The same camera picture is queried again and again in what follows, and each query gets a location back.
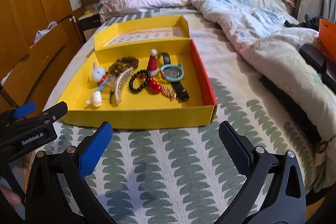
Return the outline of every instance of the black watch strap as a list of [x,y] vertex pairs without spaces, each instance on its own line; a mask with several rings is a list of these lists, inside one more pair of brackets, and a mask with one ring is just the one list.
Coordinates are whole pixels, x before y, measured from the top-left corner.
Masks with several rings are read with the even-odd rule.
[[[171,64],[170,61],[170,56],[168,53],[166,52],[162,52],[161,53],[162,57],[163,57],[163,64],[164,65],[168,65]],[[188,92],[184,89],[184,87],[182,86],[181,82],[174,82],[171,83],[172,87],[174,88],[177,97],[180,99],[180,102],[185,102],[186,100],[189,99],[189,94]]]

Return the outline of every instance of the blue gripper pad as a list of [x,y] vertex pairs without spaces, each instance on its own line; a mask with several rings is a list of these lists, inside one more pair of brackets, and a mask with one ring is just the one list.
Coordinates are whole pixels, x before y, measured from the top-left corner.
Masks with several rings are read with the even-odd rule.
[[224,121],[219,125],[220,140],[229,153],[239,174],[248,178],[251,175],[252,158],[241,143],[241,137],[246,138],[239,136],[228,121]]
[[34,102],[30,102],[27,103],[23,106],[20,106],[18,108],[15,109],[14,114],[13,114],[13,118],[14,119],[21,119],[24,116],[32,113],[33,111],[35,111],[36,109],[36,105]]
[[112,140],[113,129],[110,123],[104,122],[95,132],[93,140],[79,158],[79,174],[84,179],[95,170],[105,149]]

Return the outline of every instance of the gold spring coil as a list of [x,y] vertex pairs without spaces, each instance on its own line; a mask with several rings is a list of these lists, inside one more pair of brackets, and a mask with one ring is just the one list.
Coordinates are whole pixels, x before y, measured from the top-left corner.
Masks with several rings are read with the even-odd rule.
[[161,93],[162,93],[163,96],[170,98],[170,100],[173,100],[174,98],[176,98],[176,92],[174,92],[172,89],[170,89],[166,86],[162,87],[162,92]]

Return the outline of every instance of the orange bin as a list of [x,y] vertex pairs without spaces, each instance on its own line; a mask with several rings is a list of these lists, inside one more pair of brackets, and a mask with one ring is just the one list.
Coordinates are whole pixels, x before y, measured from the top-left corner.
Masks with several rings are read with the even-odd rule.
[[328,20],[321,19],[319,27],[319,40],[336,60],[336,25]]

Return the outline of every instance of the metal bolt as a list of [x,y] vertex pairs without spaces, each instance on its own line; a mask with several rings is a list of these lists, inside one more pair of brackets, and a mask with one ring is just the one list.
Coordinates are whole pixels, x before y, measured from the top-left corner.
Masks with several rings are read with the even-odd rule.
[[43,151],[38,151],[38,152],[36,153],[36,156],[37,156],[38,158],[42,158],[43,155],[44,155],[44,152],[43,152]]
[[73,152],[75,152],[75,150],[76,150],[76,147],[73,146],[73,145],[72,145],[72,146],[69,146],[69,147],[67,148],[67,152],[70,153],[70,154],[73,153]]
[[255,148],[255,151],[257,151],[259,154],[265,153],[265,149],[261,146],[258,146]]
[[294,152],[292,152],[292,151],[288,151],[287,154],[288,154],[288,156],[290,156],[291,158],[294,158],[294,157],[295,157],[295,154],[294,154]]

